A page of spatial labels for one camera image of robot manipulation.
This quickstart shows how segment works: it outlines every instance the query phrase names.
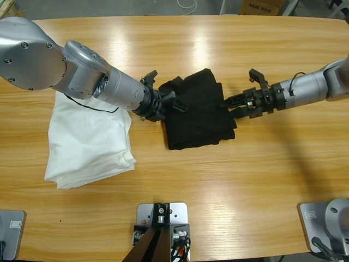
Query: table surface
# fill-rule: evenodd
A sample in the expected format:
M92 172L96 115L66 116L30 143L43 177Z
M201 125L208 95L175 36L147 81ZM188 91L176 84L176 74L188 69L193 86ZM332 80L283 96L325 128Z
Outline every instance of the table surface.
M155 87L210 68L225 97L347 56L344 21L304 17L96 17L36 21ZM185 202L193 261L307 252L297 205L349 197L349 100L237 121L236 139L170 151L160 122L132 115L136 170L80 188L44 181L54 91L0 80L1 209L24 210L19 259L120 261L140 203Z

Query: white cloth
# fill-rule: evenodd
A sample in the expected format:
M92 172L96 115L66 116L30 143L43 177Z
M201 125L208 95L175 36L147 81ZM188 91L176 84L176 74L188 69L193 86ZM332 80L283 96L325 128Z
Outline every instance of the white cloth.
M95 98L77 101L101 110L116 108ZM56 182L57 188L68 189L134 170L130 126L131 117L124 109L113 114L98 112L56 92L45 180Z

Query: black cable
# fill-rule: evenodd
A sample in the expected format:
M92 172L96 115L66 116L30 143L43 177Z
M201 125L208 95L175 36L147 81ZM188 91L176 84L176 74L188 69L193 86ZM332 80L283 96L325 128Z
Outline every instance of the black cable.
M281 258L279 259L279 262L282 262L284 257L285 257L285 255L282 255Z
M75 101L74 99L72 99L70 96L64 94L68 99L70 99L71 101L74 101L76 104L80 105L80 106L83 106L84 108L90 108L89 106L86 106L86 105L83 105L83 104L80 104L78 101ZM115 113L119 107L117 107L114 111L106 111L106 110L100 110L100 109L96 109L96 108L90 108L92 110L95 110L95 111L99 111L99 112L107 112L107 113Z
M294 81L294 79L297 77L297 75L299 75L299 74L305 75L304 72L298 72L297 74L294 75L294 77L292 78L291 83L290 83L290 88L288 89L288 92L289 92L290 94L291 94L291 92L292 92L291 95L293 95L293 91L292 91L292 84L293 84L293 81Z

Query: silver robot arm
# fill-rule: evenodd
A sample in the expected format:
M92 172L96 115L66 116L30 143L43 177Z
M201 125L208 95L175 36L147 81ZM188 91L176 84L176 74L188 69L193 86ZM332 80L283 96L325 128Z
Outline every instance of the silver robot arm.
M21 17L0 20L0 76L25 90L53 88L72 98L92 96L156 122L171 107L185 112L174 92L153 89L156 71L141 82L109 65L76 41L57 45L34 22Z
M334 101L349 98L349 58L342 59L320 70L304 74L280 83L268 85L264 75L257 70L249 71L250 81L258 82L260 90L251 88L227 98L220 106L232 108L234 118L262 116L264 112L273 113L274 109L284 110L295 106L307 105L323 100Z

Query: black cloth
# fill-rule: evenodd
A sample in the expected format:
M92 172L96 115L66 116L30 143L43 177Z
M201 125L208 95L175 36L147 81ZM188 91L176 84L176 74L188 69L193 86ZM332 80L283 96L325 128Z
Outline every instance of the black cloth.
M234 139L236 124L227 109L219 108L223 101L221 83L211 70L204 69L184 80L180 77L159 88L160 92L175 91L188 111L180 113L167 109L165 126L169 149L216 145L222 139Z

